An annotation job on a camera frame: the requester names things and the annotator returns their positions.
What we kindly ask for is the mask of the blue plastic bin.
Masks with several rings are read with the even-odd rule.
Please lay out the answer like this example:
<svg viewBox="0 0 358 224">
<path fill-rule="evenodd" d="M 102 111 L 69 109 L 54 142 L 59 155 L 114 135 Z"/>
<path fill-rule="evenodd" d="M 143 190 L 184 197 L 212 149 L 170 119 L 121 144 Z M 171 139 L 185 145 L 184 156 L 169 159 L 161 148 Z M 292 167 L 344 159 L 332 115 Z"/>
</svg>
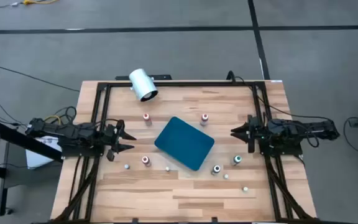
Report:
<svg viewBox="0 0 358 224">
<path fill-rule="evenodd" d="M 154 141 L 155 146 L 187 168 L 198 171 L 215 140 L 174 116 Z"/>
</svg>

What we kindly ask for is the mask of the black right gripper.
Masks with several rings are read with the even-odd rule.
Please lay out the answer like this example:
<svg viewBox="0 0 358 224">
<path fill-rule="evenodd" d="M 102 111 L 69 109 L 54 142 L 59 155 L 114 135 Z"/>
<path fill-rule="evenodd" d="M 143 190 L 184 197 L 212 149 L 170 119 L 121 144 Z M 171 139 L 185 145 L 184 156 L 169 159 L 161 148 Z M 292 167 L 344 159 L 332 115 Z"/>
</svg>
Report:
<svg viewBox="0 0 358 224">
<path fill-rule="evenodd" d="M 247 121 L 242 126 L 231 129 L 231 136 L 248 144 L 248 153 L 255 152 L 255 141 L 264 138 L 264 126 L 258 117 L 247 116 Z"/>
</svg>

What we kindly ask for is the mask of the black desk frame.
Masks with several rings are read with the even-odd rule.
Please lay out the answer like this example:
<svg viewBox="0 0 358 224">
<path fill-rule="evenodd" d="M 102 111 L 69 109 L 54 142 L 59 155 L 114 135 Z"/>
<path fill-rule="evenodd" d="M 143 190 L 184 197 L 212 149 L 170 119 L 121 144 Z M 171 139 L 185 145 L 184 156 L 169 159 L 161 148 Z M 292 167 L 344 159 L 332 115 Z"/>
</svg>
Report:
<svg viewBox="0 0 358 224">
<path fill-rule="evenodd" d="M 22 134 L 15 129 L 11 129 L 0 123 L 0 140 L 5 140 L 8 143 L 20 146 L 23 149 L 30 150 L 56 162 L 63 162 L 62 153 L 48 145 L 45 145 L 37 140 Z M 4 161 L 0 165 L 0 216 L 10 214 L 12 210 L 6 207 L 8 187 L 5 186 L 5 181 L 8 176 L 8 163 Z"/>
</svg>

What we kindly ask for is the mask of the white box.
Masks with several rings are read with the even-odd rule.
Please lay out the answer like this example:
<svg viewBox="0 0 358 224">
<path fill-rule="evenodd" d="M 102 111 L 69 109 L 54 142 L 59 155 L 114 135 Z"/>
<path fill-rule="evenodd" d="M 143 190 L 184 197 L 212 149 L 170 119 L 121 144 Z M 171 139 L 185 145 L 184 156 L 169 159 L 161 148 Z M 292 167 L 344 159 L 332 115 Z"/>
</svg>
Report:
<svg viewBox="0 0 358 224">
<path fill-rule="evenodd" d="M 58 145 L 58 138 L 52 136 L 44 136 L 42 138 L 36 138 L 38 142 L 41 142 L 45 145 L 48 145 L 58 151 L 62 151 L 61 147 Z M 26 161 L 27 161 L 27 168 L 28 169 L 36 169 L 38 167 L 44 166 L 52 162 L 52 159 L 49 159 L 45 156 L 32 152 L 30 150 L 25 150 L 26 154 Z"/>
</svg>

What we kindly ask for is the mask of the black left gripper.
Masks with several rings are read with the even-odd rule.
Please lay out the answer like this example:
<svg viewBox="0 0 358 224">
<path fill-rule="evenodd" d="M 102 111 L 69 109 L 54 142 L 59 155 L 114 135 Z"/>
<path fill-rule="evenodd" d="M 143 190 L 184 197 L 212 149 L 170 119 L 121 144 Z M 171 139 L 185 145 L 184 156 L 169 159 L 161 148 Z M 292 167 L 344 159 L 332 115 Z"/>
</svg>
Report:
<svg viewBox="0 0 358 224">
<path fill-rule="evenodd" d="M 129 149 L 133 149 L 134 146 L 127 145 L 127 144 L 120 144 L 119 138 L 123 138 L 125 140 L 136 140 L 134 136 L 131 136 L 130 134 L 127 134 L 124 131 L 124 121 L 118 120 L 116 125 L 113 126 L 112 124 L 107 125 L 107 128 L 105 130 L 105 136 L 108 140 L 109 145 L 111 148 L 107 152 L 107 159 L 108 161 L 113 161 L 115 158 L 114 154 L 119 154 L 122 151 L 126 151 Z"/>
</svg>

